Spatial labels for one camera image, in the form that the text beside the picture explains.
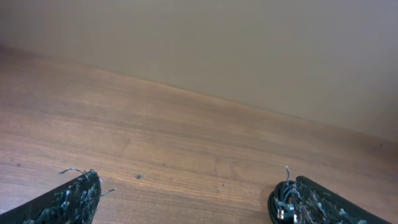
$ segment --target wood grain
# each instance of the wood grain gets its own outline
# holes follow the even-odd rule
[[[394,223],[397,161],[396,142],[0,48],[0,213],[78,167],[117,187],[95,223],[271,223],[289,165]]]

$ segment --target wooden floor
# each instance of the wooden floor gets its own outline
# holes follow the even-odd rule
[[[117,187],[95,223],[271,223],[289,165],[397,223],[397,161],[382,139],[0,48],[0,213],[77,167]]]

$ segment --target beige wall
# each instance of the beige wall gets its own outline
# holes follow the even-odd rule
[[[0,44],[398,140],[397,0],[2,0]]]

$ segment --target wooden surface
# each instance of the wooden surface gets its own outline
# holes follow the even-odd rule
[[[78,167],[95,169],[103,190],[117,187],[101,199],[95,223],[271,223],[266,200],[289,165],[292,178],[305,175],[396,223],[397,150],[381,139],[0,49],[0,213],[78,176],[58,175]]]

